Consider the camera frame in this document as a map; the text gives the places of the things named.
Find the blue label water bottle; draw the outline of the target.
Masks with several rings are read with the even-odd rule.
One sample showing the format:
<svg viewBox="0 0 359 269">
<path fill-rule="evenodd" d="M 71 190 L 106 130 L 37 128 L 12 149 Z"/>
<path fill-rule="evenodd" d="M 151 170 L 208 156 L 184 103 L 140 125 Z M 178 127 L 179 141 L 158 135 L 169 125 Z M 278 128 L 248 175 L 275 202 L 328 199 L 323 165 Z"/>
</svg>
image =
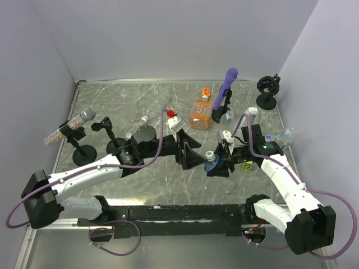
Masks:
<svg viewBox="0 0 359 269">
<path fill-rule="evenodd" d="M 222 161 L 222 158 L 219 154 L 214 151 L 207 151 L 205 153 L 206 162 L 204 165 L 204 170 L 208 173 L 214 170 Z"/>
</svg>

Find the clear bottle white cap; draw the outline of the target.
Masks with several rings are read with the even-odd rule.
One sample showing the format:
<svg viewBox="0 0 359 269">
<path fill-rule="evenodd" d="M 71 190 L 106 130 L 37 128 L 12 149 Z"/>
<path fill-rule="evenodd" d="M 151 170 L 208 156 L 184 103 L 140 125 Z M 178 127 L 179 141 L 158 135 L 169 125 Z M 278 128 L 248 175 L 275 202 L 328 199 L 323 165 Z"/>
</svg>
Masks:
<svg viewBox="0 0 359 269">
<path fill-rule="evenodd" d="M 126 89 L 122 89 L 120 92 L 120 95 L 125 98 L 127 96 L 127 90 Z"/>
<path fill-rule="evenodd" d="M 148 117 L 147 116 L 142 116 L 141 117 L 141 122 L 142 123 L 146 123 L 148 121 Z"/>
</svg>

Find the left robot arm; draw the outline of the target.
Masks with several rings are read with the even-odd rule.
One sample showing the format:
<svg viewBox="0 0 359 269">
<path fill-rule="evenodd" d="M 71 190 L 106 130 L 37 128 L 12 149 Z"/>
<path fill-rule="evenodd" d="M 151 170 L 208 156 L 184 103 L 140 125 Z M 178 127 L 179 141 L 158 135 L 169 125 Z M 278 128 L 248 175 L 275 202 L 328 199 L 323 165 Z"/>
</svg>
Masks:
<svg viewBox="0 0 359 269">
<path fill-rule="evenodd" d="M 184 130 L 157 138 L 154 127 L 144 125 L 106 157 L 62 173 L 33 173 L 21 198 L 33 229 L 44 228 L 58 219 L 79 218 L 105 225 L 111 207 L 103 196 L 79 198 L 76 194 L 97 184 L 124 178 L 145 167 L 144 160 L 160 156 L 175 157 L 183 170 L 202 165 L 205 158 L 195 152 L 201 144 Z"/>
</svg>

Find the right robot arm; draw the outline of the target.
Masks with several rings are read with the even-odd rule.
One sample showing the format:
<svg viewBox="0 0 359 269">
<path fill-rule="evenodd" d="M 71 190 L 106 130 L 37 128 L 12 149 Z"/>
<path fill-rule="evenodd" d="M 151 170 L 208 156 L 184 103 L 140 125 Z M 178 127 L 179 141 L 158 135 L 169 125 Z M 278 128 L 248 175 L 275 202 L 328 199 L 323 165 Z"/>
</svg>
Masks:
<svg viewBox="0 0 359 269">
<path fill-rule="evenodd" d="M 268 142 L 258 124 L 243 127 L 246 145 L 236 147 L 229 130 L 218 132 L 215 151 L 206 153 L 211 168 L 209 177 L 228 177 L 236 164 L 252 161 L 269 177 L 286 208 L 273 202 L 265 194 L 249 197 L 244 205 L 247 221 L 263 220 L 284 234 L 290 250 L 299 255 L 332 245 L 336 213 L 331 206 L 323 206 L 294 173 L 283 150 L 274 141 Z"/>
</svg>

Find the clear open bottle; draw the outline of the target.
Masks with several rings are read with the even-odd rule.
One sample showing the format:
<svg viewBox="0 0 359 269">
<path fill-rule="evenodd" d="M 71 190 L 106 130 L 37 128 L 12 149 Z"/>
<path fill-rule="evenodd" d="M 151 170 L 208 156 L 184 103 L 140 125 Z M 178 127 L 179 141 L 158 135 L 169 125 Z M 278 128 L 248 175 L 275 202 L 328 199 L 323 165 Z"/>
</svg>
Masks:
<svg viewBox="0 0 359 269">
<path fill-rule="evenodd" d="M 233 110 L 228 110 L 225 114 L 221 116 L 219 122 L 219 134 L 222 136 L 224 131 L 234 134 L 236 124 L 237 119 L 235 118 Z"/>
</svg>

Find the orange drink bottle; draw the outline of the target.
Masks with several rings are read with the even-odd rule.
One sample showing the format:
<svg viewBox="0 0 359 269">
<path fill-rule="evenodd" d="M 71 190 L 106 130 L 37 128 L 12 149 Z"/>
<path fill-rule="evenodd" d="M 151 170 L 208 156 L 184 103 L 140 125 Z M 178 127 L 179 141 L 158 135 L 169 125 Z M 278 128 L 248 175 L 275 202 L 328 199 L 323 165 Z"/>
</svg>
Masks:
<svg viewBox="0 0 359 269">
<path fill-rule="evenodd" d="M 210 126 L 213 103 L 210 101 L 211 91 L 205 87 L 201 92 L 201 99 L 194 102 L 190 114 L 190 127 L 205 131 Z"/>
</svg>

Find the small clear labelled bottle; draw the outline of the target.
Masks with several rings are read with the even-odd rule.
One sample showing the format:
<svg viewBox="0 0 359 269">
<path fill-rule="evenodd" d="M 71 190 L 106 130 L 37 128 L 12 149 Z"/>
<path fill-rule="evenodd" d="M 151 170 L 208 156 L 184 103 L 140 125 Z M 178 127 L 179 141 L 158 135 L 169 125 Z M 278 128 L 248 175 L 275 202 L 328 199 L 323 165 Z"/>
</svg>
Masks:
<svg viewBox="0 0 359 269">
<path fill-rule="evenodd" d="M 275 135 L 275 141 L 282 150 L 286 149 L 294 141 L 294 138 L 293 127 L 283 128 Z"/>
</svg>

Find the green toy block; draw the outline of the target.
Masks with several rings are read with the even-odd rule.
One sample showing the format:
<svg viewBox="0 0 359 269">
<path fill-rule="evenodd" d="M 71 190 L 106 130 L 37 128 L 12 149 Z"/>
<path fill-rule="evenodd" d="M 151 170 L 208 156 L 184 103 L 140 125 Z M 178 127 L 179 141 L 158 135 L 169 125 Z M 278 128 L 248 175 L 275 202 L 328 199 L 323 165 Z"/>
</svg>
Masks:
<svg viewBox="0 0 359 269">
<path fill-rule="evenodd" d="M 252 161 L 247 161 L 247 162 L 243 163 L 242 170 L 248 173 L 248 172 L 250 172 L 252 165 L 253 165 Z"/>
</svg>

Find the purple microphone stand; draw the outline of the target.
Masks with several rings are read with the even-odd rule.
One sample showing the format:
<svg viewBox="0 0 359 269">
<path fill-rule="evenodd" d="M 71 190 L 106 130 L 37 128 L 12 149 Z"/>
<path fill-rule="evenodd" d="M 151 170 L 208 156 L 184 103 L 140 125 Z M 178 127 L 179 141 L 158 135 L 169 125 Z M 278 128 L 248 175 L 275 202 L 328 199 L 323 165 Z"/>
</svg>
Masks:
<svg viewBox="0 0 359 269">
<path fill-rule="evenodd" d="M 232 97 L 231 88 L 226 90 L 224 96 L 225 96 L 224 105 L 221 105 L 218 109 L 213 109 L 213 111 L 212 111 L 212 119 L 216 123 L 219 123 L 222 115 L 230 110 L 230 108 L 228 106 L 231 103 L 231 97 Z"/>
</svg>

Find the empty black stand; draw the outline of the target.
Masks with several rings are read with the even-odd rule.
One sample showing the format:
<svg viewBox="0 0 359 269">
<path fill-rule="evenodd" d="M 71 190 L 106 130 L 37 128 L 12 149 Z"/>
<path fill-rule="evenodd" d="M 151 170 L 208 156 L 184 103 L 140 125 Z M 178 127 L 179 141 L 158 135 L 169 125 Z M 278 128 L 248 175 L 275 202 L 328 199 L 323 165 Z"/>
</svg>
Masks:
<svg viewBox="0 0 359 269">
<path fill-rule="evenodd" d="M 110 141 L 107 143 L 106 152 L 107 154 L 113 153 L 116 149 L 126 144 L 126 140 L 124 138 L 116 137 L 112 131 L 113 125 L 109 117 L 103 118 L 102 121 L 98 123 L 93 123 L 91 125 L 91 129 L 95 132 L 99 132 L 101 129 L 104 129 L 110 138 Z"/>
</svg>

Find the purple microphone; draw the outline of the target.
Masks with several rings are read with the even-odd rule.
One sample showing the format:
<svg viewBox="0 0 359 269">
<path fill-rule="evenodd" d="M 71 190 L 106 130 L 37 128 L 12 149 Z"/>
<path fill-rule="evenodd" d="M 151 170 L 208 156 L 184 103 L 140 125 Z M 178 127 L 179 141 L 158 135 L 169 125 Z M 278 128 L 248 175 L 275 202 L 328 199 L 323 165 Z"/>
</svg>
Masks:
<svg viewBox="0 0 359 269">
<path fill-rule="evenodd" d="M 213 105 L 214 110 L 217 110 L 221 106 L 224 98 L 227 96 L 228 90 L 231 88 L 233 82 L 235 82 L 235 80 L 237 79 L 237 76 L 238 76 L 238 69 L 234 67 L 231 67 L 226 72 L 224 81 L 220 87 L 219 93 Z"/>
</svg>

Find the black round clamp stand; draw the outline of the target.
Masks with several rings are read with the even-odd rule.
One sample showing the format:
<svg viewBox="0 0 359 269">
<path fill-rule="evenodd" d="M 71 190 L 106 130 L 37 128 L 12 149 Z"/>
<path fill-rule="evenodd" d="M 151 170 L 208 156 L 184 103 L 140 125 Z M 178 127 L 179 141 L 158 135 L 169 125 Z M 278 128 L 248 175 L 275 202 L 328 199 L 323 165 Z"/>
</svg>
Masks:
<svg viewBox="0 0 359 269">
<path fill-rule="evenodd" d="M 260 91 L 260 95 L 256 98 L 257 105 L 264 110 L 273 110 L 277 101 L 275 95 L 280 89 L 280 80 L 278 74 L 274 76 L 264 76 L 257 82 L 257 89 Z"/>
</svg>

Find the black microphone stand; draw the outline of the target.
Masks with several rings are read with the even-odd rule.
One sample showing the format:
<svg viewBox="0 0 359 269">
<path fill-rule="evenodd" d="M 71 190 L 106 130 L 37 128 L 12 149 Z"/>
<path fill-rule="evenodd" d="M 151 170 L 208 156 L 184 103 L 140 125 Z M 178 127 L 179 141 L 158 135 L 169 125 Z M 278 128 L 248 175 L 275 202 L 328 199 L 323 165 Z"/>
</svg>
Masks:
<svg viewBox="0 0 359 269">
<path fill-rule="evenodd" d="M 76 149 L 72 154 L 74 164 L 84 166 L 94 162 L 97 157 L 96 149 L 90 145 L 79 145 L 79 140 L 86 136 L 84 127 L 73 130 L 67 123 L 68 121 L 64 122 L 59 127 L 59 131 L 67 138 L 67 142 Z"/>
</svg>

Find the silver glitter microphone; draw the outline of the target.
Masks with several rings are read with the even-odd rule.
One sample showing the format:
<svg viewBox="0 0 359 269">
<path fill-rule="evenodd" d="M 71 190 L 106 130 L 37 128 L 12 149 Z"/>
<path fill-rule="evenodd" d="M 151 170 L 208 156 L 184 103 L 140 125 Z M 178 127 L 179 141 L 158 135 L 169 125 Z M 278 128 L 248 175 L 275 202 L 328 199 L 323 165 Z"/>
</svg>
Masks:
<svg viewBox="0 0 359 269">
<path fill-rule="evenodd" d="M 64 139 L 67 133 L 71 133 L 72 131 L 82 127 L 86 122 L 93 120 L 95 116 L 96 112 L 92 108 L 83 109 L 79 115 L 69 120 L 45 138 L 44 144 L 46 146 L 53 146 L 58 141 Z"/>
</svg>

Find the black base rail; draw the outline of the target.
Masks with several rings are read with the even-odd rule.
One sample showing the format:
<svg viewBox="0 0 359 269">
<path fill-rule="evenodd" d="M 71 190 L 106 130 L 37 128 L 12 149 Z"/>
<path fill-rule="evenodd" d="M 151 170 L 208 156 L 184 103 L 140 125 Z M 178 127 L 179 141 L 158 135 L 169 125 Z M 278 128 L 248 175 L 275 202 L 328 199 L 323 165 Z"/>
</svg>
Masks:
<svg viewBox="0 0 359 269">
<path fill-rule="evenodd" d="M 115 239 L 132 236 L 241 236 L 246 228 L 266 222 L 246 212 L 244 204 L 110 206 L 106 217 L 78 219 L 77 226 L 110 228 Z"/>
</svg>

